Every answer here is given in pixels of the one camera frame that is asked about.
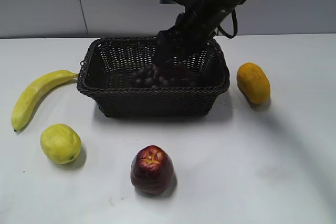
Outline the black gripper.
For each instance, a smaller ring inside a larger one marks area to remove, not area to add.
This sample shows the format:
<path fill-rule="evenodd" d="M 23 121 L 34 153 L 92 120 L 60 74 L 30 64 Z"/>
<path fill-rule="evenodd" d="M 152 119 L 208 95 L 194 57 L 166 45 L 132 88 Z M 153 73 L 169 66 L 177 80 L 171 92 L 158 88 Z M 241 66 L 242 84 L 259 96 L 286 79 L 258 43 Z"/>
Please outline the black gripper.
<path fill-rule="evenodd" d="M 174 26 L 157 34 L 154 65 L 161 67 L 175 57 L 186 59 L 200 51 L 215 36 L 215 29 L 232 38 L 232 35 L 220 27 L 221 22 L 232 13 L 231 8 L 221 6 L 217 0 L 197 0 L 193 5 L 186 7 Z"/>

